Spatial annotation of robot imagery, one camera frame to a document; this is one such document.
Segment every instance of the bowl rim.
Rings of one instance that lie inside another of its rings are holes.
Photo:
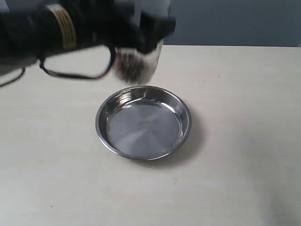
[[[117,150],[116,148],[114,148],[113,146],[111,146],[108,141],[103,137],[103,133],[101,132],[101,128],[100,128],[100,114],[102,113],[103,109],[105,108],[105,106],[116,96],[120,95],[123,92],[127,92],[127,91],[131,91],[133,89],[156,89],[162,92],[166,92],[167,94],[171,95],[173,98],[175,98],[178,102],[181,103],[181,105],[183,106],[183,109],[185,110],[187,117],[188,117],[188,122],[187,122],[187,131],[186,133],[183,135],[183,137],[181,138],[181,140],[179,141],[179,143],[177,143],[177,145],[175,145],[173,148],[170,148],[168,150],[166,150],[166,152],[161,153],[161,154],[157,154],[154,156],[133,156],[133,155],[129,155],[129,154],[125,154],[123,152],[121,152],[120,150]],[[137,161],[152,161],[152,160],[157,160],[157,159],[161,159],[163,157],[166,157],[168,155],[170,155],[171,153],[175,152],[176,150],[178,150],[188,139],[190,132],[191,132],[191,128],[192,128],[192,116],[191,116],[191,112],[188,108],[188,106],[184,103],[184,101],[179,98],[176,94],[160,88],[160,87],[156,87],[156,86],[133,86],[133,87],[129,87],[129,88],[125,88],[122,89],[120,91],[117,91],[116,93],[112,94],[111,96],[109,96],[103,103],[102,105],[99,107],[98,111],[97,111],[97,115],[96,115],[96,121],[95,121],[95,127],[96,127],[96,132],[98,134],[99,139],[101,140],[102,144],[109,149],[111,152],[115,153],[116,155],[119,155],[121,157],[127,158],[127,159],[132,159],[132,160],[137,160]]]

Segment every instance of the table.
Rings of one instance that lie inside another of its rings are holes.
[[[92,72],[93,49],[58,67]],[[158,161],[108,151],[101,103],[126,86],[34,66],[0,90],[0,225],[301,224],[301,49],[164,46],[150,85],[191,109],[187,143]]]

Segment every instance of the stainless steel bowl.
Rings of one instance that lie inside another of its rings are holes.
[[[177,150],[188,138],[191,114],[175,94],[153,86],[121,90],[99,108],[102,143],[125,158],[149,161]]]

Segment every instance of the black cable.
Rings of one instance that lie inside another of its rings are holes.
[[[20,73],[17,77],[15,77],[14,79],[12,79],[12,80],[10,80],[10,81],[7,81],[7,82],[5,82],[5,83],[3,83],[3,84],[0,84],[0,88],[3,88],[3,87],[5,87],[5,86],[8,86],[8,85],[10,85],[10,84],[12,84],[12,83],[14,83],[14,82],[20,80],[20,79],[25,75],[25,72],[26,72],[26,69],[25,69],[25,68],[22,68],[21,73]]]

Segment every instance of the gray wall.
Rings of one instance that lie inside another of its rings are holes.
[[[7,4],[9,8],[32,7],[39,1],[7,0]],[[172,0],[172,3],[177,28],[165,44],[301,45],[301,0]]]

